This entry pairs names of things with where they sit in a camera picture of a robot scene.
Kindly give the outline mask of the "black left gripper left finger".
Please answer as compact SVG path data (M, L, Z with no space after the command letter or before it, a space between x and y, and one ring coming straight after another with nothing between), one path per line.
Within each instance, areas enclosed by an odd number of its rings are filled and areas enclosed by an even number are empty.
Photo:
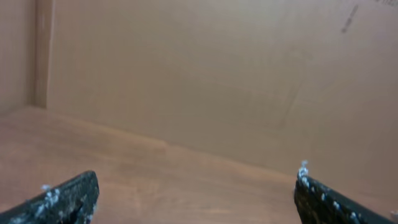
M99 195L96 173L88 170L1 212L1 223L90 224Z

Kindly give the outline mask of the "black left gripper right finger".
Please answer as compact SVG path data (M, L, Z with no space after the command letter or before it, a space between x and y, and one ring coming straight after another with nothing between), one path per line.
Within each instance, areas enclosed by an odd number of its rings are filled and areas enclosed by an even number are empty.
M303 224L394 224L307 175L297 177L294 203Z

